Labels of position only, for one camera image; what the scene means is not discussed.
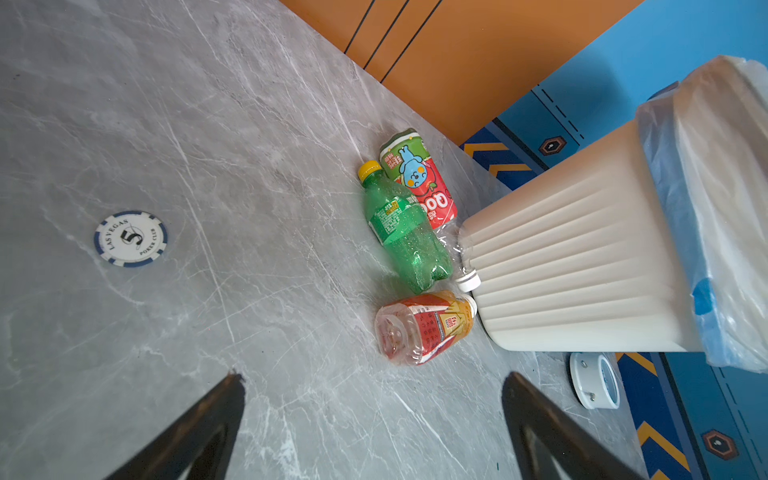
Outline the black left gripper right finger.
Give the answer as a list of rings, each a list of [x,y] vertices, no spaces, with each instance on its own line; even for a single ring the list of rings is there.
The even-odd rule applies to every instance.
[[[523,479],[639,479],[523,375],[505,379],[501,401]]]

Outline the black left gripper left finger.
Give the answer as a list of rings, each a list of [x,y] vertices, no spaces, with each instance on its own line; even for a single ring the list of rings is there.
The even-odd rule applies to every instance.
[[[223,479],[245,407],[243,377],[231,372],[110,479]]]

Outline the red yellow label bottle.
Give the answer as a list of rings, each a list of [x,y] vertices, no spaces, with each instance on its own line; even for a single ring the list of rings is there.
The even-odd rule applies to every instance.
[[[374,332],[391,362],[423,365],[465,338],[476,314],[476,302],[468,294],[425,293],[380,308]]]

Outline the dark green soda bottle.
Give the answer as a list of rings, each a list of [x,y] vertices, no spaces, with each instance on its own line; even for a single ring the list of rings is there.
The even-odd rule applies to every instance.
[[[358,178],[364,217],[408,288],[421,294],[450,278],[453,261],[415,195],[391,180],[376,161],[363,163]]]

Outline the red cartoon label bottle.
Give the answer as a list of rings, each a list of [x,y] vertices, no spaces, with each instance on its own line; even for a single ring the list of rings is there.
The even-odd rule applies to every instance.
[[[464,293],[477,289],[481,285],[479,274],[468,260],[462,259],[457,205],[421,135],[413,128],[394,134],[381,146],[379,162],[390,179],[409,188],[418,199],[451,256],[458,289]]]

